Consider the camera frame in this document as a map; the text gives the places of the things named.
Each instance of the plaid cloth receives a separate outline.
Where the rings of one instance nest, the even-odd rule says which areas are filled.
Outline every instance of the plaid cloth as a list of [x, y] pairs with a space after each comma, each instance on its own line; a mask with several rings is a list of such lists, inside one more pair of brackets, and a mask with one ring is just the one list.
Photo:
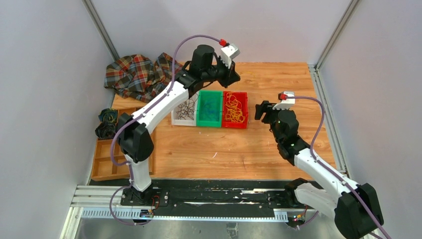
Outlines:
[[[107, 66], [104, 87], [114, 89], [123, 98], [150, 102], [171, 81], [173, 58], [162, 53], [154, 64], [142, 55], [125, 56]], [[175, 64], [176, 73], [182, 65]]]

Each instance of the wooden table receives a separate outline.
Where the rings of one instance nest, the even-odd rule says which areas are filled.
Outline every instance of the wooden table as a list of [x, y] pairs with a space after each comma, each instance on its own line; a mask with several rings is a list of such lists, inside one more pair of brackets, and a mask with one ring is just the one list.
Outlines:
[[[208, 128], [171, 125], [170, 115], [156, 128], [156, 178], [267, 179], [290, 180], [310, 177], [289, 164], [278, 153], [269, 125], [254, 120], [255, 104], [277, 101], [281, 91], [296, 96], [315, 97], [305, 63], [237, 63], [240, 82], [227, 90], [248, 93], [247, 129]], [[218, 82], [207, 90], [225, 90]], [[113, 108], [142, 107], [145, 103], [116, 95]], [[299, 121], [299, 134], [311, 142], [320, 121], [315, 102], [296, 100], [292, 108]], [[325, 127], [315, 143], [315, 151], [335, 167]]]

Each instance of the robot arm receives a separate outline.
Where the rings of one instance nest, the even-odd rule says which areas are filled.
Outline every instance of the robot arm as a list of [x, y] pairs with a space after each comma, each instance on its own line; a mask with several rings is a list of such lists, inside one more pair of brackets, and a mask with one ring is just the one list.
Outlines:
[[[169, 84], [163, 92], [144, 108], [134, 112], [133, 115], [122, 114], [120, 116], [118, 129], [143, 115], [137, 122], [125, 128], [118, 137], [118, 144], [126, 160], [131, 164], [132, 183], [136, 190], [144, 192], [151, 185], [148, 158], [154, 149], [154, 144], [150, 132], [175, 107], [204, 88], [204, 83], [218, 81], [227, 88], [239, 81], [240, 77], [234, 70], [235, 62], [233, 61], [233, 58], [239, 53], [239, 49], [234, 44], [226, 44], [221, 49], [220, 57], [217, 57], [214, 48], [208, 45], [199, 45], [193, 53], [192, 61], [188, 61], [176, 75], [173, 87]], [[216, 65], [212, 64], [213, 58], [216, 59]], [[149, 108], [151, 110], [145, 114], [145, 109]]]
[[277, 142], [279, 154], [293, 166], [305, 171], [323, 188], [318, 189], [305, 179], [299, 178], [289, 183], [285, 190], [290, 206], [309, 205], [334, 219], [338, 230], [347, 239], [357, 239], [377, 228], [363, 205], [355, 197], [354, 190], [370, 208], [372, 214], [382, 225], [384, 223], [375, 189], [369, 185], [359, 185], [342, 175], [315, 152], [311, 154], [310, 145], [299, 135], [299, 122], [294, 111], [289, 110], [295, 104], [293, 92], [283, 92], [279, 103], [263, 101], [256, 105], [255, 119], [270, 125]]

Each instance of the gray wall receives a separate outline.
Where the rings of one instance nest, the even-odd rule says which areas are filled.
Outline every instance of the gray wall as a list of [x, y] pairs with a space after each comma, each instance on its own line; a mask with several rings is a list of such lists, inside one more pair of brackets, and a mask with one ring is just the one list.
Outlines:
[[[155, 59], [208, 34], [235, 43], [238, 62], [316, 63], [350, 0], [93, 0], [120, 56]], [[209, 40], [187, 42], [178, 60]]]
[[393, 238], [422, 234], [421, 12], [361, 1], [321, 71], [352, 177], [375, 186]]
[[91, 167], [112, 59], [80, 0], [3, 1], [0, 22], [0, 237], [55, 239]]

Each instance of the metal post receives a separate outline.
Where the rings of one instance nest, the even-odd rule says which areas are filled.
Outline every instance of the metal post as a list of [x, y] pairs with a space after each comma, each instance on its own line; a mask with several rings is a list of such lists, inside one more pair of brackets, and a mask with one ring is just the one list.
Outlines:
[[101, 37], [104, 40], [105, 45], [107, 46], [110, 54], [112, 55], [114, 60], [119, 59], [119, 55], [117, 53], [116, 48], [114, 47], [109, 35], [107, 34], [106, 28], [104, 27], [103, 23], [101, 22], [100, 16], [98, 16], [97, 11], [91, 0], [82, 0], [85, 7], [87, 8], [88, 13], [90, 14], [95, 26], [97, 27], [98, 32], [100, 33]]
[[349, 6], [346, 9], [346, 12], [344, 13], [343, 17], [341, 18], [340, 22], [338, 23], [337, 27], [335, 28], [330, 40], [328, 41], [327, 45], [325, 46], [324, 51], [322, 51], [321, 56], [319, 57], [317, 63], [315, 64], [315, 69], [318, 71], [321, 69], [321, 66], [323, 65], [324, 61], [327, 58], [327, 55], [331, 51], [333, 45], [337, 41], [338, 37], [340, 36], [341, 32], [343, 31], [344, 27], [346, 26], [346, 23], [349, 21], [350, 17], [352, 16], [354, 10], [356, 9], [356, 6], [360, 3], [360, 0], [351, 0]]
[[325, 95], [325, 87], [323, 84], [323, 80], [321, 79], [319, 71], [315, 69], [314, 65], [309, 65], [309, 73], [312, 78], [312, 83], [314, 84], [315, 93], [317, 98], [324, 104], [325, 107], [325, 128], [328, 135], [328, 140], [331, 145], [332, 153], [335, 160], [336, 169], [341, 173], [347, 172], [347, 165], [345, 155], [342, 151], [342, 147], [340, 144], [340, 139], [336, 132], [336, 126], [334, 123], [334, 119], [332, 117], [332, 112], [329, 106], [329, 103], [326, 99]]

